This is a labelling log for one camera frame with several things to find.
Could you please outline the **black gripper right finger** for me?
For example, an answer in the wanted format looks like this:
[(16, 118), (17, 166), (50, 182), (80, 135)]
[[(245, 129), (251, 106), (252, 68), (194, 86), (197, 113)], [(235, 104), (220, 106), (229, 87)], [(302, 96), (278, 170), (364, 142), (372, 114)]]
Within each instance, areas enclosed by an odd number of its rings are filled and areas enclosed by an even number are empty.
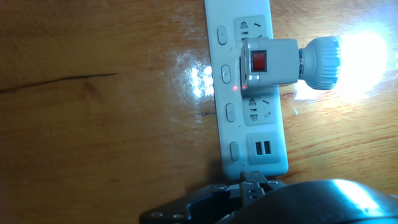
[(277, 190), (287, 186), (280, 180), (268, 180), (262, 173), (260, 173), (259, 176), (260, 180), (258, 183), (264, 189), (264, 191)]

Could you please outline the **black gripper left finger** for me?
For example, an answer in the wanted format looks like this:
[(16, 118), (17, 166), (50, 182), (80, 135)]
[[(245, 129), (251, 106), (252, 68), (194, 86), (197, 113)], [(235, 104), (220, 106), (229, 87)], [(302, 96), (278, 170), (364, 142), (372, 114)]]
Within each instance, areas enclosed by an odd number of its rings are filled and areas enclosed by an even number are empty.
[(245, 206), (265, 195), (260, 172), (244, 171), (234, 185), (213, 184), (145, 211), (140, 224), (228, 223)]

